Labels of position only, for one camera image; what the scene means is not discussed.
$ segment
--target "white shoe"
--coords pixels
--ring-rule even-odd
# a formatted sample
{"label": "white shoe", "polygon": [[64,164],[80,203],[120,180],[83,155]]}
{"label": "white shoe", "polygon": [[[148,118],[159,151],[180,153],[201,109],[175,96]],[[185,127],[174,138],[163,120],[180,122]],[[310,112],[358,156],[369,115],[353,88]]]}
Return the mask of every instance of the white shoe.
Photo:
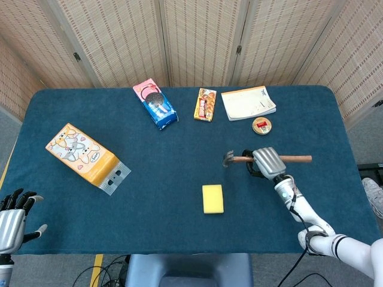
{"label": "white shoe", "polygon": [[363,178],[362,184],[377,217],[383,219],[383,189],[370,178]]}

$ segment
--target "yellow sponge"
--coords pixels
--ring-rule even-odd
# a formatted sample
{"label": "yellow sponge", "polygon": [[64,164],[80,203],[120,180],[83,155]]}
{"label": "yellow sponge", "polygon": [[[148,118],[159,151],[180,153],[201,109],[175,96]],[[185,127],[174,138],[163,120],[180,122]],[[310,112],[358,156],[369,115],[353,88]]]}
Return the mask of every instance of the yellow sponge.
{"label": "yellow sponge", "polygon": [[203,212],[204,213],[223,213],[222,186],[203,185]]}

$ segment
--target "red label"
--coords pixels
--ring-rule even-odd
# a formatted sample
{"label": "red label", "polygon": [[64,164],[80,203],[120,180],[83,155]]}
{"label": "red label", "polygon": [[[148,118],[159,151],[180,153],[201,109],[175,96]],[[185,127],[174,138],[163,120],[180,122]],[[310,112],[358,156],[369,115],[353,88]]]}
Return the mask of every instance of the red label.
{"label": "red label", "polygon": [[267,122],[265,121],[262,121],[261,123],[257,124],[257,127],[264,127],[264,126],[267,126]]}

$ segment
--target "hammer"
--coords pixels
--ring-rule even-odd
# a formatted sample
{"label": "hammer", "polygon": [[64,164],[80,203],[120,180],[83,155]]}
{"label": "hammer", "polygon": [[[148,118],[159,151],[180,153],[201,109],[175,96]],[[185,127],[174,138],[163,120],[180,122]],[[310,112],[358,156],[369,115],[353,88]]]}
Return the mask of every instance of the hammer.
{"label": "hammer", "polygon": [[[285,163],[310,163],[312,162],[311,155],[280,155]],[[230,163],[244,163],[254,161],[252,157],[235,157],[234,151],[229,151],[223,156],[223,166],[228,167]]]}

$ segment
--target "blue tablecloth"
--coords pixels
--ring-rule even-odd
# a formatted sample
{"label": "blue tablecloth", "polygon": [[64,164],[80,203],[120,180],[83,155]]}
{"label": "blue tablecloth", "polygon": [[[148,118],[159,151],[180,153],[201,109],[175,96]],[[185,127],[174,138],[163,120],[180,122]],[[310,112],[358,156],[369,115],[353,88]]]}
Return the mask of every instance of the blue tablecloth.
{"label": "blue tablecloth", "polygon": [[[273,183],[244,164],[222,167],[228,150],[272,146],[317,213],[338,232],[366,243],[379,237],[333,93],[322,86],[267,87],[277,112],[266,136],[253,119],[230,122],[216,87],[211,123],[193,119],[198,88],[163,88],[180,121],[160,131],[131,88],[39,91],[29,105],[1,193],[18,187],[45,200],[27,231],[47,223],[21,254],[300,252],[295,222]],[[132,173],[110,197],[44,147],[71,123],[112,151]],[[224,213],[203,214],[202,185],[221,184]]]}

